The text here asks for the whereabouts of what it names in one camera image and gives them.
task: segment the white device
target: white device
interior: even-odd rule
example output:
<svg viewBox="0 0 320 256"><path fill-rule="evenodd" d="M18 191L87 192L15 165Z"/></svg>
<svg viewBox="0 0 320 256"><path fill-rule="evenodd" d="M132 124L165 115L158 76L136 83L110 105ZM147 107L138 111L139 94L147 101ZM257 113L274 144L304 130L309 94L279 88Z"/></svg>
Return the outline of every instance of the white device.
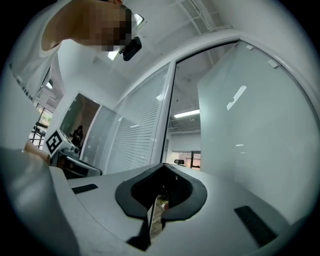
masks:
<svg viewBox="0 0 320 256"><path fill-rule="evenodd" d="M57 129L45 142L49 149L49 155L52 158L58 150L69 149L77 151L78 148L72 144L68 136L65 135L60 129Z"/></svg>

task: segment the person in dark clothing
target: person in dark clothing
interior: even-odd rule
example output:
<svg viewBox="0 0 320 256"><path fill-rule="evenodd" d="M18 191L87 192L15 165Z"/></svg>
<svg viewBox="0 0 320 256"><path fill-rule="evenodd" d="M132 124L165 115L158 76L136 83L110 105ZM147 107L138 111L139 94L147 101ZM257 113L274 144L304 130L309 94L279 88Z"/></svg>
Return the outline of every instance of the person in dark clothing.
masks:
<svg viewBox="0 0 320 256"><path fill-rule="evenodd" d="M78 129L74 130L73 134L72 134L72 143L76 146L76 147L80 147L81 141L84 137L84 134L82 132L82 125L79 125Z"/></svg>

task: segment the neck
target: neck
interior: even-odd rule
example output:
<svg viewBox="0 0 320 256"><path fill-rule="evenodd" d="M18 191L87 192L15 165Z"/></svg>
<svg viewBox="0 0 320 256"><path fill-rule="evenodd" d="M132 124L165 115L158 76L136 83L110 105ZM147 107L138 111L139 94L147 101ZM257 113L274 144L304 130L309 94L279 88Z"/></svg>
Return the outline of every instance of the neck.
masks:
<svg viewBox="0 0 320 256"><path fill-rule="evenodd" d="M72 38L82 11L82 6L82 0L72 0L49 21L41 41L44 51L54 48L63 40Z"/></svg>

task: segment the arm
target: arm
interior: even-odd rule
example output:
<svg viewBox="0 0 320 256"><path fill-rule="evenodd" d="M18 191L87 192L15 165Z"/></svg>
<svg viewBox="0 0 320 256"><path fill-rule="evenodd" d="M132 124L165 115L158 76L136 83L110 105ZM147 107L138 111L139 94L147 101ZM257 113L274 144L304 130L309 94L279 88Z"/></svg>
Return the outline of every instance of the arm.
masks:
<svg viewBox="0 0 320 256"><path fill-rule="evenodd" d="M48 165L50 164L49 154L37 148L31 140L28 139L28 142L24 146L24 150L41 157Z"/></svg>

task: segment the person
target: person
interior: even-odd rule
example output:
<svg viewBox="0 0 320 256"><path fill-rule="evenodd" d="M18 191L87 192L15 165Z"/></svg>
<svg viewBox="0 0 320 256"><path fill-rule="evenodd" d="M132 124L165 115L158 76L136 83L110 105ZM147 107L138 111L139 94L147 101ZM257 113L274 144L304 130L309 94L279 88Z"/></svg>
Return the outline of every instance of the person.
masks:
<svg viewBox="0 0 320 256"><path fill-rule="evenodd" d="M82 125L79 125L78 129L75 129L72 136L72 144L75 145L77 148L80 147L81 141L84 137L84 134L82 132Z"/></svg>
<svg viewBox="0 0 320 256"><path fill-rule="evenodd" d="M64 40L112 51L126 45L137 22L121 0L57 0L38 13L20 35L7 60L16 82L33 101L51 75L51 64ZM25 151L47 163L49 155L28 140Z"/></svg>

